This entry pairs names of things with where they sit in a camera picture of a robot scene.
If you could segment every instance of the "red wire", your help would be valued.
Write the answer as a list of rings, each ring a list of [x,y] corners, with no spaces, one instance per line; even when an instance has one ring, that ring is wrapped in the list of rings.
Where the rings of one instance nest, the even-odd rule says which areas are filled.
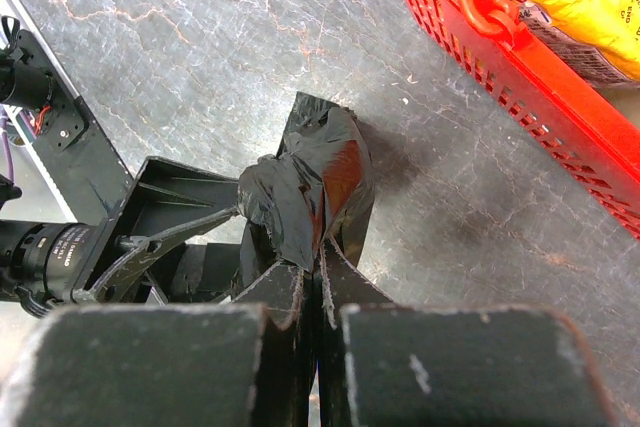
[[[49,104],[44,106],[44,109],[40,111],[40,115],[38,115],[38,120],[36,120],[36,135],[40,135],[42,132],[42,121],[44,120],[44,114],[51,110],[51,106]]]

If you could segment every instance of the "robotic arm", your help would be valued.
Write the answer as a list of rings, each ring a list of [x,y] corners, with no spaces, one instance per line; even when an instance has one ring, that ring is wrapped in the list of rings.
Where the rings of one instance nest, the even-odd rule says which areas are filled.
[[[3,101],[49,107],[53,151],[87,155],[90,112],[3,25]],[[374,186],[350,111],[298,93],[277,153],[237,180],[160,158],[120,171],[95,222],[0,221],[0,300],[45,317],[0,424],[306,426],[316,373],[329,426],[613,422],[562,316],[402,307],[358,272]],[[0,177],[0,208],[19,196]],[[239,215],[239,244],[187,242]]]

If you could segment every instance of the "cable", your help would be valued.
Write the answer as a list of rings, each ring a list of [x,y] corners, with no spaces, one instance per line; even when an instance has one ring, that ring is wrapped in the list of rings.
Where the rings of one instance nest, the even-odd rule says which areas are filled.
[[[9,135],[7,134],[7,121],[9,120],[9,116],[4,110],[4,107],[0,107],[0,109],[2,109],[2,112],[0,112],[0,138],[4,149],[4,156],[7,159],[7,169],[9,171],[7,178],[13,183],[13,157],[11,156],[11,146],[9,145]]]
[[[36,135],[40,135],[40,132],[42,132],[42,123],[44,122],[44,116],[50,110],[51,110],[51,105],[47,104],[40,111],[40,115],[38,115],[38,119],[36,120],[36,132],[35,132]]]
[[[27,132],[31,134],[31,137],[35,137],[36,132],[35,130],[33,130],[33,126],[31,125],[31,120],[29,120],[29,117],[27,116],[26,112],[24,110],[21,110],[18,116],[20,117],[20,119],[22,119],[22,123],[25,125],[25,129],[27,129]]]
[[[16,50],[16,47],[18,46],[20,21],[14,17],[3,15],[0,23],[2,23],[2,32],[7,38],[7,46],[3,49],[3,54],[9,55]]]

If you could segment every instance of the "yellow bag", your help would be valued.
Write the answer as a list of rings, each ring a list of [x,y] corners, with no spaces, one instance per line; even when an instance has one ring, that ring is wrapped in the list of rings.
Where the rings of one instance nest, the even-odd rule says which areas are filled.
[[[523,20],[586,80],[640,87],[640,0],[520,1]]]

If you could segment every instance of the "black plastic part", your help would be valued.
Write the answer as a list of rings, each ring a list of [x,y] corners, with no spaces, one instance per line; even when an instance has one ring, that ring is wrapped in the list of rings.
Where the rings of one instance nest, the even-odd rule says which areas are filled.
[[[183,246],[191,237],[206,234],[236,215],[238,210],[232,207],[146,237],[135,249],[111,264],[89,291],[80,293],[78,298],[82,295],[97,302],[125,301],[124,296],[155,262]]]
[[[15,294],[18,296],[20,306],[28,314],[40,319],[53,310],[51,306],[43,303],[42,296],[36,296],[28,287],[18,284],[15,287]]]
[[[275,325],[265,334],[252,425],[308,425],[315,376],[310,292],[303,270],[277,263],[236,299],[266,303]]]
[[[0,268],[43,299],[61,299],[93,227],[84,224],[0,222]]]
[[[0,209],[5,202],[22,197],[22,190],[13,185],[9,179],[0,174]]]
[[[147,158],[124,200],[111,212],[109,220],[96,229],[90,242],[91,251],[67,284],[65,300],[97,300],[91,288],[123,256],[118,247],[121,236],[139,237],[145,242],[167,229],[235,206],[236,192],[234,179],[166,159]],[[150,268],[153,262],[145,265]],[[119,291],[111,300],[116,301],[123,294]]]
[[[19,32],[11,60],[22,64],[18,69],[29,69],[23,72],[29,74],[25,82],[33,78],[41,86],[33,90],[32,110],[44,108],[42,75],[51,81],[45,102],[50,109],[32,145],[76,219],[97,225],[125,196],[132,180],[129,171],[82,97],[73,97],[30,32]]]
[[[269,320],[260,306],[67,311],[41,326],[3,406],[15,427],[249,426]],[[253,425],[274,425],[269,423]]]
[[[313,275],[314,349],[318,356],[320,417],[323,426],[348,425],[345,393],[345,351],[340,309],[347,304],[392,304],[347,260],[338,242],[329,238]]]
[[[178,265],[187,251],[187,244],[181,245],[164,255],[160,260],[156,261],[145,274],[146,283],[157,287],[158,295],[167,298],[171,292],[171,285],[176,277]],[[140,302],[145,302],[146,297],[141,297]]]
[[[0,103],[33,111],[47,103],[53,81],[42,70],[6,59],[0,62],[0,73],[3,81]]]
[[[170,302],[222,300],[229,295],[240,262],[237,244],[187,245],[166,289]]]
[[[613,425],[586,344],[561,317],[351,306],[342,332],[339,425]]]

